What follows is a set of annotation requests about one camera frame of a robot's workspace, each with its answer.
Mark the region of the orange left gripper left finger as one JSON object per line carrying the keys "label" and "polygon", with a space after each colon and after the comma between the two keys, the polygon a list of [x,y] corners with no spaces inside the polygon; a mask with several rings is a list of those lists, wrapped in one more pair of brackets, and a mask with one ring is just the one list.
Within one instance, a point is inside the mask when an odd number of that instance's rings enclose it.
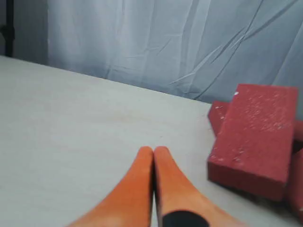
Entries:
{"label": "orange left gripper left finger", "polygon": [[141,147],[116,187],[71,227],[149,227],[153,200],[153,150]]}

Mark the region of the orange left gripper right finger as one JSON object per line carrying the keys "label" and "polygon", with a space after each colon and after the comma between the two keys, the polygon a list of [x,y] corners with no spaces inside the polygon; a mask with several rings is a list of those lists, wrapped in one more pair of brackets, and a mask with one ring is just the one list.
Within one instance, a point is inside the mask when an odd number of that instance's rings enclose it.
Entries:
{"label": "orange left gripper right finger", "polygon": [[155,197],[160,227],[244,227],[187,179],[164,146],[154,150]]}

